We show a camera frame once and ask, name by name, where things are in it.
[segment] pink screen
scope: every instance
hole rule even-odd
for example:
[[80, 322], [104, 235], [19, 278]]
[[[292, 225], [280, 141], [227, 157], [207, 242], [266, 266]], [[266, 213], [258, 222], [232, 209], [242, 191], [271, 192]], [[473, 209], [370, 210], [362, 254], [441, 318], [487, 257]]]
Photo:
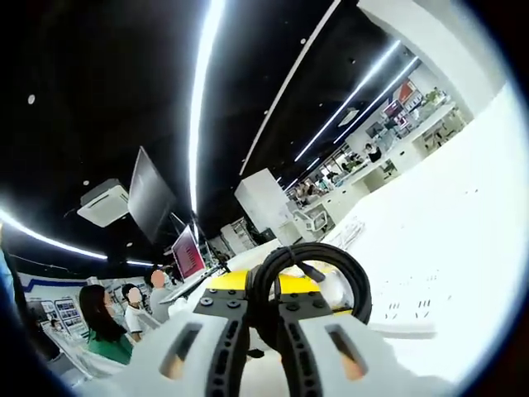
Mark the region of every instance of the pink screen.
[[189, 226], [183, 230], [172, 248], [174, 259], [184, 280], [198, 271], [206, 269], [206, 264], [200, 255], [200, 250], [193, 239], [193, 233]]

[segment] black hair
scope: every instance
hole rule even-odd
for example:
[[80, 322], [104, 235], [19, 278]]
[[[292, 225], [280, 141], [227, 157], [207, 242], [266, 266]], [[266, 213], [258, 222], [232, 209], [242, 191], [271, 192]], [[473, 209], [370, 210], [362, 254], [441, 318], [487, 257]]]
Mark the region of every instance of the black hair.
[[133, 288], [138, 288], [136, 287], [135, 285], [133, 284], [125, 284], [122, 286], [122, 295], [123, 295], [123, 298], [128, 302], [130, 303], [131, 301], [129, 300], [129, 297], [127, 296], [129, 294], [129, 292], [131, 292], [131, 289]]
[[105, 289], [101, 285], [85, 285], [79, 293], [79, 306], [88, 327], [97, 341], [116, 342], [126, 332], [105, 307]]

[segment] woman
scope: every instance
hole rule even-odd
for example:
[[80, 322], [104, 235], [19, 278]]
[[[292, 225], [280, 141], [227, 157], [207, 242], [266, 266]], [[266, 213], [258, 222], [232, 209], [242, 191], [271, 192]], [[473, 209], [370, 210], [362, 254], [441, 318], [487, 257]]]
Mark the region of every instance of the woman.
[[79, 306], [89, 328], [88, 349], [92, 353], [127, 365], [132, 345], [126, 331], [113, 319], [110, 295], [101, 285], [86, 285], [79, 293]]

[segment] white shirt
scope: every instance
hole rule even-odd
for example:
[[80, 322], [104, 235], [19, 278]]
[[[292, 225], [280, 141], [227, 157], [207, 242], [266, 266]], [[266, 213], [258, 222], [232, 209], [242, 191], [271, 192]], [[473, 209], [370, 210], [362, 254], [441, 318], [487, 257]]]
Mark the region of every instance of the white shirt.
[[126, 326], [129, 328], [129, 332], [143, 332], [145, 334], [146, 331], [148, 331], [145, 324], [140, 321], [138, 318], [138, 315], [144, 313], [142, 309], [136, 309], [132, 306], [128, 305], [125, 309], [125, 323]]
[[161, 304], [160, 301], [170, 293], [171, 291], [166, 288], [154, 288], [150, 293], [149, 304], [152, 310], [152, 317], [159, 323], [165, 323], [169, 320], [169, 313], [167, 312], [169, 305]]

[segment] ceiling light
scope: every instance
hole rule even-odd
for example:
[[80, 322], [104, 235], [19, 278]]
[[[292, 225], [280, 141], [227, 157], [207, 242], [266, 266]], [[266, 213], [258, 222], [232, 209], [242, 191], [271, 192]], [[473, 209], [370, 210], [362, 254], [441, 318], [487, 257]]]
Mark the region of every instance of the ceiling light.
[[193, 234], [195, 236], [195, 240], [198, 244], [198, 225], [196, 224], [195, 221], [193, 221]]
[[320, 160], [320, 158], [318, 157], [317, 159], [315, 159], [306, 169], [306, 171], [309, 171], [318, 161]]
[[206, 85], [207, 65], [211, 58], [213, 42], [221, 21], [224, 0], [211, 0], [204, 20], [202, 36], [198, 46], [197, 64], [191, 98], [191, 117], [189, 122], [189, 192], [191, 209], [197, 213], [197, 168], [198, 168], [198, 136], [204, 88]]
[[[317, 23], [316, 27], [314, 28], [314, 31], [312, 34], [308, 37], [308, 41], [306, 45], [303, 46], [301, 51], [299, 51], [298, 58], [292, 65], [292, 68], [290, 68], [290, 71], [287, 74], [287, 77], [281, 84], [281, 87], [279, 88], [278, 93], [275, 95], [274, 101], [272, 102], [272, 105], [269, 107], [269, 112], [266, 114], [266, 117], [264, 118], [263, 122], [261, 123], [259, 130], [257, 131], [257, 134], [255, 134], [254, 140], [251, 142], [250, 149], [248, 150], [248, 154], [246, 155], [246, 159], [248, 160], [253, 153], [255, 147], [257, 146], [257, 142], [261, 138], [261, 135], [263, 134], [263, 131], [265, 130], [266, 124], [268, 123], [269, 119], [272, 116], [272, 113], [274, 112], [275, 108], [278, 106], [279, 100], [283, 96], [284, 92], [287, 90], [288, 84], [292, 80], [294, 74], [296, 73], [296, 70], [298, 70], [299, 65], [302, 63], [303, 58], [305, 58], [305, 55], [307, 55], [308, 51], [310, 50], [312, 44], [320, 34], [320, 32], [323, 30], [323, 27], [326, 25], [326, 23], [331, 18], [333, 12], [340, 6], [341, 0], [334, 0], [332, 4], [329, 6], [327, 11], [325, 11], [325, 14], [323, 14], [322, 19]], [[245, 172], [246, 165], [248, 164], [248, 161], [246, 161], [239, 171], [239, 175], [242, 176], [242, 174]]]
[[388, 91], [412, 68], [412, 66], [419, 60], [416, 56], [413, 58], [406, 67], [395, 77], [391, 83], [379, 94], [379, 96], [343, 131], [339, 137], [337, 137], [332, 143], [337, 143], [356, 123], [380, 100], [388, 93]]
[[291, 184], [290, 184], [289, 186], [287, 186], [284, 190], [285, 190], [285, 191], [289, 190], [290, 188], [292, 188], [292, 187], [294, 186], [294, 184], [295, 184], [296, 182], [298, 182], [298, 178], [296, 178], [295, 180], [293, 180], [293, 181], [291, 182]]
[[149, 266], [149, 267], [153, 265], [152, 263], [149, 263], [149, 262], [129, 261], [129, 260], [127, 260], [126, 263], [129, 265], [140, 265], [140, 266]]
[[12, 218], [10, 215], [5, 213], [1, 209], [0, 209], [0, 220], [8, 224], [9, 226], [16, 228], [18, 231], [26, 234], [27, 236], [33, 237], [36, 240], [39, 240], [41, 242], [45, 242], [46, 244], [50, 244], [52, 246], [56, 246], [57, 248], [61, 248], [66, 251], [76, 252], [81, 255], [90, 256], [92, 258], [101, 259], [104, 261], [107, 259], [106, 255], [98, 254], [97, 252], [86, 251], [81, 248], [77, 248], [76, 246], [69, 246], [68, 244], [57, 242], [55, 240], [52, 240], [51, 238], [42, 236], [41, 234], [37, 232], [33, 232], [31, 229], [28, 229], [27, 227], [25, 227], [24, 225], [16, 221], [14, 218]]
[[312, 144], [316, 141], [316, 139], [326, 130], [327, 127], [331, 125], [331, 123], [341, 113], [341, 111], [346, 108], [346, 106], [356, 96], [356, 94], [373, 78], [373, 76], [375, 76], [382, 69], [384, 64], [388, 61], [391, 55], [397, 50], [399, 45], [400, 45], [400, 41], [395, 41], [391, 45], [391, 47], [389, 47], [389, 49], [380, 57], [380, 59], [374, 63], [373, 67], [368, 72], [368, 74], [362, 79], [362, 81], [360, 81], [358, 86], [355, 88], [355, 91], [353, 91], [349, 95], [349, 97], [343, 102], [343, 104], [340, 105], [338, 110], [334, 112], [331, 118], [329, 118], [329, 120], [326, 121], [323, 127], [320, 128], [320, 131], [318, 131], [317, 134], [307, 143], [307, 145], [298, 154], [298, 156], [294, 159], [294, 161], [298, 161], [301, 158], [301, 156], [308, 150], [309, 147], [312, 146]]

